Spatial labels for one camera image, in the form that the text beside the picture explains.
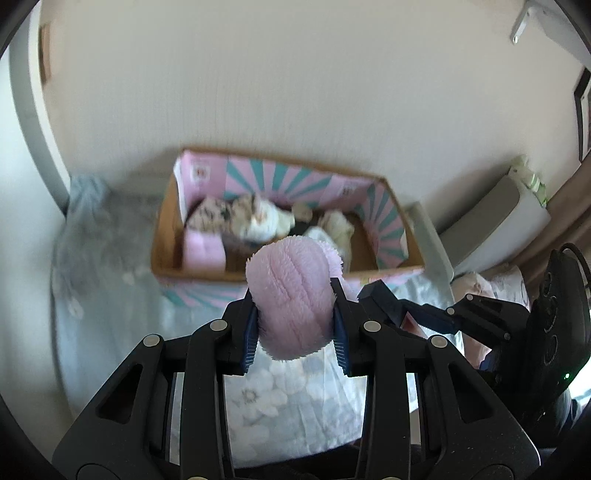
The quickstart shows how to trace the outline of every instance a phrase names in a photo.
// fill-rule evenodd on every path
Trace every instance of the pink cloth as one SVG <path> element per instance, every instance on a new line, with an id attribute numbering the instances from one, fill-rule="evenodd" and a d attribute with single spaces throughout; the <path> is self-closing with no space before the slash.
<path id="1" fill-rule="evenodd" d="M 219 233 L 204 233 L 185 229 L 183 245 L 183 268 L 224 272 L 226 252 Z"/>

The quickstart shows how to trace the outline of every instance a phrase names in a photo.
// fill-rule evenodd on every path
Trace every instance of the white plush toy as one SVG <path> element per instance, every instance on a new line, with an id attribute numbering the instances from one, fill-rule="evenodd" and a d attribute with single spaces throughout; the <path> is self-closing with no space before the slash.
<path id="1" fill-rule="evenodd" d="M 291 212 L 277 208 L 274 203 L 258 195 L 246 195 L 232 203 L 230 229 L 238 238 L 266 244 L 280 239 L 296 224 Z"/>
<path id="2" fill-rule="evenodd" d="M 335 242 L 337 251 L 343 259 L 343 273 L 348 273 L 351 268 L 351 237 L 355 227 L 340 210 L 327 210 L 318 221 L 318 226 Z"/>
<path id="3" fill-rule="evenodd" d="M 265 244 L 287 236 L 296 224 L 293 213 L 255 194 L 232 202 L 207 197 L 187 221 L 187 227 L 200 232 L 232 233 L 246 242 Z"/>

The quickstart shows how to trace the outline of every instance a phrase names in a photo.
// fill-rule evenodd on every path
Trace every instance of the white flower pattern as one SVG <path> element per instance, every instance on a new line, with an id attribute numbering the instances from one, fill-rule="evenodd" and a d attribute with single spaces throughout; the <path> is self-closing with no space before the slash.
<path id="1" fill-rule="evenodd" d="M 306 374 L 301 358 L 288 362 L 273 360 L 269 372 L 273 374 L 277 388 L 287 395 L 298 393 L 306 386 Z"/>
<path id="2" fill-rule="evenodd" d="M 269 428 L 244 425 L 244 416 L 233 402 L 226 403 L 226 418 L 232 457 L 242 462 L 256 458 L 253 445 L 263 445 L 269 439 Z"/>
<path id="3" fill-rule="evenodd" d="M 251 372 L 244 377 L 226 377 L 226 403 L 233 402 L 240 415 L 250 421 L 263 415 L 277 417 L 277 407 L 287 403 L 287 395 L 273 386 L 269 370 Z"/>

